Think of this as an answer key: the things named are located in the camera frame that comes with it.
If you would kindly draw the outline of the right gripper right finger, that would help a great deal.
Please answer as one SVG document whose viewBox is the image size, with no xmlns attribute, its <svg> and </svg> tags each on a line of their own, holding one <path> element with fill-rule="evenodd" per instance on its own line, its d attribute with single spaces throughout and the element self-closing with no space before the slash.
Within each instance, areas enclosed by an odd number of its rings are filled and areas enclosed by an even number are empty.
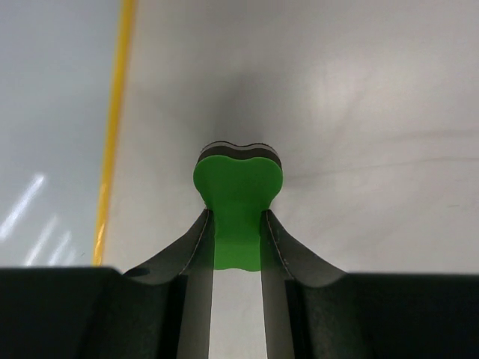
<svg viewBox="0 0 479 359">
<path fill-rule="evenodd" d="M 260 220 L 269 358 L 476 358 L 478 277 L 347 273 Z"/>
</svg>

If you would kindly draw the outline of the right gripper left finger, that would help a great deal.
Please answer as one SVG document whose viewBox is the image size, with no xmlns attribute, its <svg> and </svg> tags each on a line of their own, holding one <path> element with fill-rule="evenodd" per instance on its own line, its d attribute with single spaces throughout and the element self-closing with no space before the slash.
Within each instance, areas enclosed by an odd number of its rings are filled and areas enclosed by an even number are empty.
<svg viewBox="0 0 479 359">
<path fill-rule="evenodd" d="M 207 358 L 214 223 L 125 273 L 109 267 L 1 270 L 3 358 Z"/>
</svg>

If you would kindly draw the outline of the green whiteboard eraser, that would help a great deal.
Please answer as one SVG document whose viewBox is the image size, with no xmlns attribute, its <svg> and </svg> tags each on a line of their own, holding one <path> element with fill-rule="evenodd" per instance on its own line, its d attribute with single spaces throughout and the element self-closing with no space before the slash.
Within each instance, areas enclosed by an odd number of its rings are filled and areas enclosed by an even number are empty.
<svg viewBox="0 0 479 359">
<path fill-rule="evenodd" d="M 260 271 L 260 221 L 283 185 L 277 152 L 269 145 L 215 141 L 205 146 L 193 182 L 213 213 L 214 269 Z"/>
</svg>

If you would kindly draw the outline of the yellow framed whiteboard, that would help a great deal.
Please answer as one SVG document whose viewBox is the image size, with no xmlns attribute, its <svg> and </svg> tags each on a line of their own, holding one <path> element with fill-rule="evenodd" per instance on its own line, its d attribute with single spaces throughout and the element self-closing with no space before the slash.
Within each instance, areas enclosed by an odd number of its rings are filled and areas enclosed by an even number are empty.
<svg viewBox="0 0 479 359">
<path fill-rule="evenodd" d="M 120 1 L 1 3 L 1 265 L 92 260 Z"/>
</svg>

